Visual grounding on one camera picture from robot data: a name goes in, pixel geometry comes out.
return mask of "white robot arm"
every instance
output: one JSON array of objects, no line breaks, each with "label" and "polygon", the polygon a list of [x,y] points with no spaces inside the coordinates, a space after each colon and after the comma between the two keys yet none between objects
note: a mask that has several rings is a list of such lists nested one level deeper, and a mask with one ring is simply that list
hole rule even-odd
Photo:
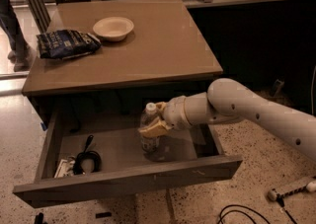
[{"label": "white robot arm", "polygon": [[316,117],[268,101],[231,79],[212,82],[207,93],[158,104],[161,119],[139,131],[144,137],[246,118],[316,161]]}]

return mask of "bottle cap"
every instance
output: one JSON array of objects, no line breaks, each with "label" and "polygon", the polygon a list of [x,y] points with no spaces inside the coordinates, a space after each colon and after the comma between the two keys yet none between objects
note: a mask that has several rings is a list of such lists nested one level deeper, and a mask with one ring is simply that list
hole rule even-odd
[{"label": "bottle cap", "polygon": [[154,103],[148,103],[146,105],[146,113],[147,114],[155,114],[157,112],[156,104]]}]

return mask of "bottle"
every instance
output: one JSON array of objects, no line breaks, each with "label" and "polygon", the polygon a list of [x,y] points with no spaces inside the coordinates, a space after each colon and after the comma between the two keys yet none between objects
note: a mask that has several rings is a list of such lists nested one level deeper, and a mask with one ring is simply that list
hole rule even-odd
[{"label": "bottle", "polygon": [[[148,126],[159,116],[159,111],[154,103],[148,103],[140,117],[140,128]],[[141,135],[142,149],[148,153],[154,152],[159,146],[159,137],[147,138]]]}]

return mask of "cabinet top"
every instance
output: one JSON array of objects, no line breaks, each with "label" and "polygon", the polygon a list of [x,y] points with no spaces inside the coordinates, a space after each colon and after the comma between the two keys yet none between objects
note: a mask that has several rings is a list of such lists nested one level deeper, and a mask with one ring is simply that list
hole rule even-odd
[{"label": "cabinet top", "polygon": [[119,42],[104,42],[92,55],[75,59],[36,58],[25,96],[66,94],[105,88],[194,80],[222,72],[182,0],[115,0],[56,7],[48,32],[93,33],[95,23],[120,16],[134,30]]}]

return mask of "black cable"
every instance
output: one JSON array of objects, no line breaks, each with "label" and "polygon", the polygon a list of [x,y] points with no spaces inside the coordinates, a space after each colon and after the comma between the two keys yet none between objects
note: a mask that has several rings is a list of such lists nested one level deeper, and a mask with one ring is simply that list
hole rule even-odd
[{"label": "black cable", "polygon": [[241,213],[241,214],[244,214],[246,215],[254,224],[256,224],[256,221],[247,213],[243,212],[243,211],[240,211],[240,210],[230,210],[228,212],[226,212],[223,216],[220,217],[220,220],[217,222],[217,224],[219,224],[220,222],[223,223],[223,220],[225,218],[226,215],[228,215],[229,213],[232,213],[232,212],[238,212],[238,213]]},{"label": "black cable", "polygon": [[283,198],[278,195],[276,198],[276,202],[280,205],[280,207],[283,208],[283,210],[285,211],[286,215],[288,216],[288,218],[292,221],[293,224],[297,224],[297,222],[294,220],[294,218],[290,215],[290,213],[285,209],[285,203]]},{"label": "black cable", "polygon": [[93,140],[93,135],[89,135],[86,146],[83,152],[79,153],[76,157],[75,164],[73,165],[73,174],[79,175],[84,174],[85,171],[82,169],[81,164],[84,160],[92,160],[94,162],[94,169],[92,173],[99,172],[100,171],[100,164],[101,164],[101,157],[96,151],[88,151],[86,152],[87,148],[91,144]]},{"label": "black cable", "polygon": [[40,212],[37,216],[36,219],[34,221],[34,224],[42,224],[43,221],[43,214]]},{"label": "black cable", "polygon": [[[244,206],[244,205],[240,205],[240,204],[230,204],[230,205],[225,206],[225,207],[220,211],[220,214],[219,214],[219,221],[218,221],[217,224],[219,224],[219,223],[223,224],[223,218],[224,218],[227,214],[225,214],[225,215],[223,215],[223,216],[222,216],[222,214],[223,214],[223,212],[224,212],[227,208],[229,208],[229,207],[245,208],[245,209],[247,209],[247,210],[249,210],[249,211],[251,211],[251,212],[257,214],[258,216],[260,216],[263,220],[266,221],[266,223],[271,224],[270,221],[269,221],[264,215],[262,215],[261,213],[257,212],[256,210],[254,210],[254,209],[252,209],[252,208],[250,208],[250,207],[247,207],[247,206]],[[231,210],[231,211],[239,212],[239,213],[242,213],[242,214],[244,214],[244,215],[246,215],[246,216],[249,216],[247,213],[245,213],[245,212],[243,212],[243,211],[240,211],[240,210]]]}]

